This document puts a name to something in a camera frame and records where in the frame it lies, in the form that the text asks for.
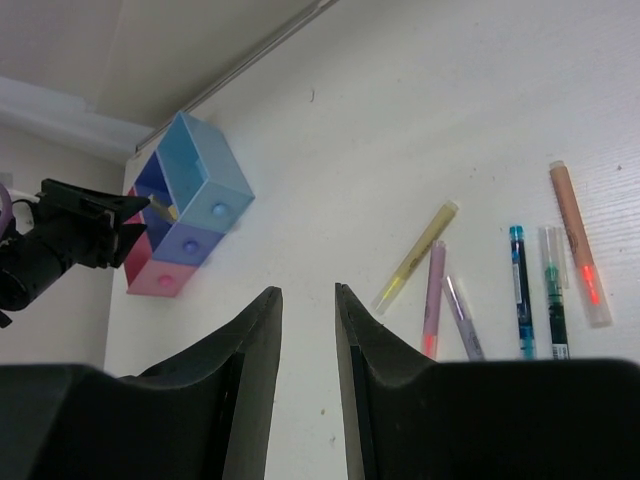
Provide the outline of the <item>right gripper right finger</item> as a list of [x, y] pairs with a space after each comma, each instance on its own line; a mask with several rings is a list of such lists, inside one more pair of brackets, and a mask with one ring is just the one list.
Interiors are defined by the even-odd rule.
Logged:
[[635, 479], [639, 368], [615, 359], [438, 363], [335, 287], [352, 479]]

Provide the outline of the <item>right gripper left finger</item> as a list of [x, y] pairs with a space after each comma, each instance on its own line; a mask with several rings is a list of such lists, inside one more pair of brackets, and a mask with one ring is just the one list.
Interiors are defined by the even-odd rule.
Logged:
[[282, 292], [137, 376], [80, 364], [1, 370], [5, 479], [261, 479]]

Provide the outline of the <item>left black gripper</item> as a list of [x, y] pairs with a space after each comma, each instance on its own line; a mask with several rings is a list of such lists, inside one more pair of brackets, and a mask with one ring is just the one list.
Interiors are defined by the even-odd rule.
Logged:
[[1, 326], [73, 266], [118, 268], [120, 225], [150, 204], [45, 179], [35, 197], [1, 188]]

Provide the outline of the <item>purple highlighter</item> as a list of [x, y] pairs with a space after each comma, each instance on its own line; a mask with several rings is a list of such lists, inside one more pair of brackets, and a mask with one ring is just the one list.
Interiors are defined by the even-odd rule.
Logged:
[[471, 361], [484, 361], [485, 355], [461, 289], [451, 275], [444, 276], [442, 288], [468, 358]]

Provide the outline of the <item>pink highlighter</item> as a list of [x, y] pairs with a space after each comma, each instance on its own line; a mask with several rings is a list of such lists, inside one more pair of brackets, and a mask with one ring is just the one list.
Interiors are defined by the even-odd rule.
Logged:
[[438, 330], [441, 309], [442, 280], [446, 262], [446, 244], [437, 241], [432, 249], [425, 298], [425, 312], [422, 332], [422, 352], [435, 360], [438, 345]]

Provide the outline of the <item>tan eraser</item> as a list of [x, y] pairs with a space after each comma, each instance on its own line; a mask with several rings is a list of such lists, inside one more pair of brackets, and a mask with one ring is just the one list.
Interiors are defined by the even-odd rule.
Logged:
[[160, 218], [168, 223], [174, 223], [178, 219], [174, 205], [165, 205], [153, 195], [149, 197], [149, 206]]

